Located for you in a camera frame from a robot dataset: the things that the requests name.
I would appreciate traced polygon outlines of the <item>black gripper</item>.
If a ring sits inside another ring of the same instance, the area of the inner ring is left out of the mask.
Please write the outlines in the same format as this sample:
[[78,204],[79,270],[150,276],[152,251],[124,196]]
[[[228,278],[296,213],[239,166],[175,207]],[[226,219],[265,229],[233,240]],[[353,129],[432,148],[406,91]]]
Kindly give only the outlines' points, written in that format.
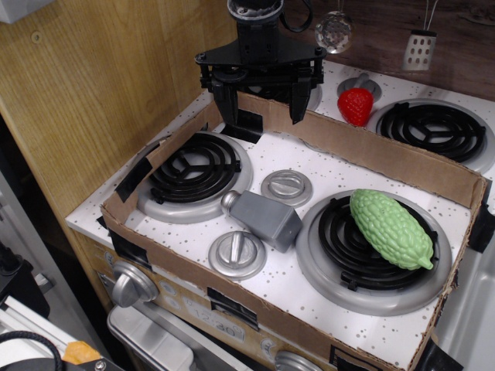
[[213,91],[224,122],[237,125],[236,87],[289,87],[290,118],[303,120],[312,88],[323,81],[326,50],[283,36],[277,19],[236,21],[237,38],[224,46],[198,53],[201,85]]

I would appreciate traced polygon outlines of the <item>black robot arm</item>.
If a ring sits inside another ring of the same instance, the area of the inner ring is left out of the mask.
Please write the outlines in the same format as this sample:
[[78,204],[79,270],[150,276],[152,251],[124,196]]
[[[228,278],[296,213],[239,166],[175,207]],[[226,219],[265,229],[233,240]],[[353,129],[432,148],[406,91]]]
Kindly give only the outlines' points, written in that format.
[[282,24],[302,32],[312,22],[310,1],[307,20],[288,25],[283,1],[229,1],[227,9],[237,23],[237,39],[225,46],[195,56],[200,83],[212,93],[224,122],[237,124],[237,91],[241,87],[286,88],[293,124],[303,120],[310,94],[323,83],[323,60],[327,51],[283,36]]

